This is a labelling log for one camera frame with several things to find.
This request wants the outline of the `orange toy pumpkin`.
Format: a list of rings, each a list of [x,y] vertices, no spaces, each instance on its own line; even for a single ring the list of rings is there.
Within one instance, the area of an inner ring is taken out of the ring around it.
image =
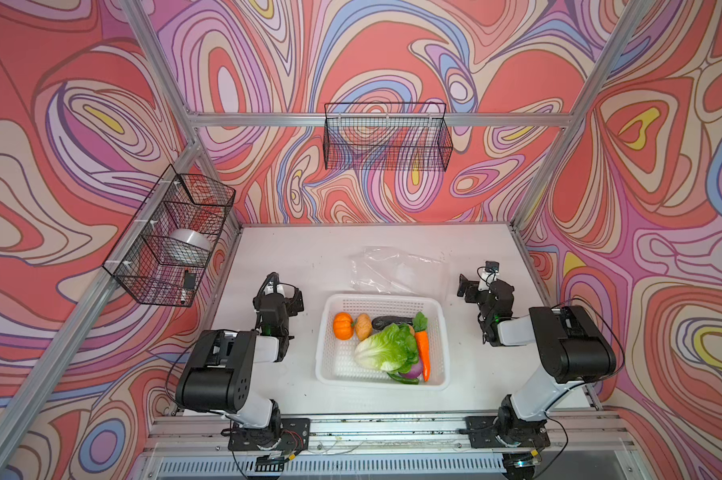
[[[347,312],[340,312],[335,315],[332,323],[333,333],[336,339],[341,341],[350,340],[354,336],[354,319]]]

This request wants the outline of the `tan toy potato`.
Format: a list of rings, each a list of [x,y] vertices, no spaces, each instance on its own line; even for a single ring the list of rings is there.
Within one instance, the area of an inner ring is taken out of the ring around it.
[[[366,340],[373,334],[372,320],[368,314],[362,313],[356,318],[354,332],[359,341]]]

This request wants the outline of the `clear zip top bag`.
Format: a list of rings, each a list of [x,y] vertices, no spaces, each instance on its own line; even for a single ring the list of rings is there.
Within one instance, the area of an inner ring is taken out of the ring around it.
[[[356,291],[438,301],[448,296],[449,268],[443,261],[393,247],[365,247],[349,262],[350,283]]]

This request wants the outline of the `white plastic perforated basket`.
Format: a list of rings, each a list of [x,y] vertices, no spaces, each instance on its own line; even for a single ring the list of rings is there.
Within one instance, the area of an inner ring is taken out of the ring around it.
[[[443,390],[450,382],[450,353],[446,320],[441,304],[426,297],[340,293],[330,296],[322,312],[316,347],[315,373],[327,385],[344,387],[374,387],[406,389],[407,387],[384,375],[381,371],[366,369],[353,360],[359,341],[355,338],[339,340],[333,333],[333,319],[339,313],[356,316],[362,313],[376,315],[414,315],[423,313],[428,318],[428,341],[431,354],[431,376],[409,389]]]

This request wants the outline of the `dark toy eggplant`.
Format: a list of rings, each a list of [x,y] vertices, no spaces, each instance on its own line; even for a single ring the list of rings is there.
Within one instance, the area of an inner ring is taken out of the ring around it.
[[[387,328],[389,325],[413,325],[413,318],[412,317],[403,317],[403,316],[393,316],[393,315],[386,315],[386,316],[378,316],[375,317],[372,321],[372,328],[374,331],[382,331],[385,328]]]

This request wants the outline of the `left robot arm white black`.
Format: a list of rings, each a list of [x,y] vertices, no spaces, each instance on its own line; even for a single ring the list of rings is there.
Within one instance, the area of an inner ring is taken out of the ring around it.
[[[309,421],[285,425],[278,403],[252,387],[256,364],[275,364],[287,355],[290,319],[304,310],[302,292],[270,273],[253,300],[250,330],[204,330],[193,346],[175,391],[183,410],[218,414],[230,422],[223,431],[229,448],[295,453],[307,446]]]

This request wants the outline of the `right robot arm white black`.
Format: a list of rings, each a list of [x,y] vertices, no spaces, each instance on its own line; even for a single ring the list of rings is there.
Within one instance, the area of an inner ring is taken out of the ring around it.
[[[581,306],[531,307],[513,315],[514,287],[485,275],[459,277],[457,296],[478,306],[482,341],[493,347],[535,345],[540,366],[494,417],[470,416],[461,430],[473,448],[546,448],[549,410],[568,393],[618,370],[612,346]]]

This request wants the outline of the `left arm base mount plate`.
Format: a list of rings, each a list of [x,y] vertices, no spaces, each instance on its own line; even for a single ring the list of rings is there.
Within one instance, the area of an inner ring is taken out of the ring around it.
[[[300,452],[309,446],[311,420],[306,417],[273,420],[262,429],[244,428],[236,422],[221,434],[231,452]]]

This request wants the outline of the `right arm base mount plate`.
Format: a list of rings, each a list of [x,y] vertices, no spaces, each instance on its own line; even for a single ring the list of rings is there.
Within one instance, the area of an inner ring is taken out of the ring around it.
[[[472,448],[545,449],[550,446],[545,421],[528,422],[500,416],[468,416],[465,427]]]

